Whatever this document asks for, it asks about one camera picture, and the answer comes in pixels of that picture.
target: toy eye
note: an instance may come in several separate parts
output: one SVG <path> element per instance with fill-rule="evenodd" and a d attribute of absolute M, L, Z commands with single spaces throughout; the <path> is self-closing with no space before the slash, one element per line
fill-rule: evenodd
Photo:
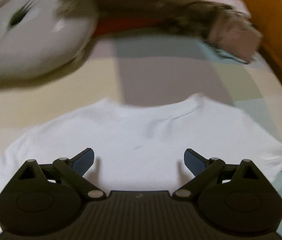
<path fill-rule="evenodd" d="M 22 6 L 18 11 L 14 13 L 14 15 L 10 19 L 10 28 L 16 26 L 23 20 L 28 11 L 30 11 L 30 9 L 32 8 L 33 4 L 34 3 L 32 2 L 32 0 L 29 0 L 24 6 Z"/>

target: red fabric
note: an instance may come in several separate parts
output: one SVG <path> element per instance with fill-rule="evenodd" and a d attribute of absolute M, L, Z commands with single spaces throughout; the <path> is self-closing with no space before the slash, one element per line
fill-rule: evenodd
<path fill-rule="evenodd" d="M 162 19 L 118 18 L 99 20 L 93 37 L 131 29 L 147 28 L 162 23 Z"/>

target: white t-shirt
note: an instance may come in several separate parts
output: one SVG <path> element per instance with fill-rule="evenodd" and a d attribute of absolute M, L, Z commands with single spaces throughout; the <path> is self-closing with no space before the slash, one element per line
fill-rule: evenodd
<path fill-rule="evenodd" d="M 242 110 L 196 94 L 167 106 L 99 101 L 29 130 L 0 154 L 0 191 L 27 159 L 39 164 L 72 158 L 86 148 L 95 163 L 85 174 L 105 192 L 169 190 L 193 178 L 183 162 L 192 148 L 229 164 L 251 159 L 273 181 L 282 144 Z"/>

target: mattress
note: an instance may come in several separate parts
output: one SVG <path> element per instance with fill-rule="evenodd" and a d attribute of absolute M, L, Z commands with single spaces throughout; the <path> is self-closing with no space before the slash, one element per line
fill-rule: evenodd
<path fill-rule="evenodd" d="M 243 109 L 282 142 L 282 87 L 259 54 L 243 65 L 197 38 L 142 29 L 94 39 L 81 62 L 39 79 L 0 83 L 0 152 L 30 127 L 105 97 L 157 106 L 198 92 Z M 273 185 L 282 197 L 282 173 Z"/>

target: ridged surface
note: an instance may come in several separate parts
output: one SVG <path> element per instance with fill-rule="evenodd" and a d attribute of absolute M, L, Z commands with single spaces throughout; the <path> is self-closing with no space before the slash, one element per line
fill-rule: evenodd
<path fill-rule="evenodd" d="M 235 240 L 206 224 L 191 203 L 168 192 L 112 192 L 91 202 L 70 226 L 46 236 L 24 237 L 4 232 L 0 240 Z M 280 240 L 273 233 L 254 240 Z"/>

